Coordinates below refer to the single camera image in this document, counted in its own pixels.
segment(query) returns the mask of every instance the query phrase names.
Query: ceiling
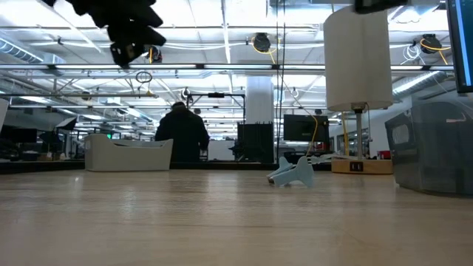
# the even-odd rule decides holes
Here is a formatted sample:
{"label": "ceiling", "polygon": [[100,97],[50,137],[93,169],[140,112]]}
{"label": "ceiling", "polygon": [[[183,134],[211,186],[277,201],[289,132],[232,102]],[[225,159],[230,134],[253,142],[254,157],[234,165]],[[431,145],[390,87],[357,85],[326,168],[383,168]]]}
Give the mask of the ceiling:
{"label": "ceiling", "polygon": [[[346,1],[318,1],[319,4],[310,8],[288,8],[285,16],[286,29],[283,30],[284,17],[276,19],[274,9],[267,14],[266,0],[157,0],[153,9],[164,20],[164,25],[157,29],[168,42],[161,48],[165,64],[272,64],[267,54],[261,54],[251,46],[255,33],[267,33],[276,47],[276,37],[285,37],[285,64],[324,64],[324,34],[323,23],[333,10],[346,7]],[[228,31],[223,27],[224,18]],[[443,64],[438,53],[423,54],[421,59],[407,60],[406,49],[413,40],[420,40],[424,33],[434,33],[443,45],[449,46],[449,31],[445,10],[435,10],[422,16],[405,12],[389,23],[389,41],[392,65],[409,64]],[[225,35],[228,34],[228,45],[225,45]],[[109,38],[105,30],[98,29],[89,16],[77,16],[72,6],[64,0],[59,0],[52,12],[35,0],[4,0],[0,1],[0,38],[15,41],[28,51],[48,52],[64,59],[68,64],[112,64],[109,52]],[[274,60],[282,63],[282,52]],[[11,55],[0,53],[2,64],[24,64]],[[144,57],[134,63],[144,64]],[[26,89],[39,88],[52,90],[61,88],[60,93],[66,96],[57,103],[67,100],[67,94],[91,91],[107,94],[146,94],[149,90],[156,98],[121,97],[120,104],[130,106],[168,106],[180,98],[184,88],[195,93],[234,92],[244,94],[247,72],[206,72],[203,70],[180,70],[180,78],[175,77],[175,71],[160,70],[153,72],[154,80],[142,86],[135,80],[136,72],[92,72],[101,78],[75,78],[85,75],[84,72],[68,71],[70,78],[41,76],[40,72],[15,71],[10,74],[25,78],[32,86]],[[393,81],[403,75],[393,75]],[[286,75],[285,82],[296,90],[297,98],[303,105],[324,106],[325,77],[320,75]],[[296,106],[295,101],[286,92],[285,106]],[[80,98],[69,99],[70,103],[79,105],[104,104],[103,99],[93,98],[84,102]],[[241,116],[242,110],[237,108],[217,112],[203,110],[204,117]],[[203,98],[196,105],[215,106],[232,105],[230,98]],[[165,109],[139,109],[140,113],[152,120],[159,121],[166,113]],[[114,111],[106,110],[103,115],[112,120],[123,120]]]}

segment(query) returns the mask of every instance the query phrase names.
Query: person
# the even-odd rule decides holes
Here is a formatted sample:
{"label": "person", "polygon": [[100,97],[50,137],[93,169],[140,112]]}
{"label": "person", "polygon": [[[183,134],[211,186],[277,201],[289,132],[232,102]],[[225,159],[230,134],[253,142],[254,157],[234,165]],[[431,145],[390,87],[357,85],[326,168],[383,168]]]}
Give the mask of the person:
{"label": "person", "polygon": [[209,138],[202,118],[189,111],[183,102],[172,105],[154,136],[155,141],[174,140],[171,161],[180,163],[199,162],[200,150],[207,150]]}

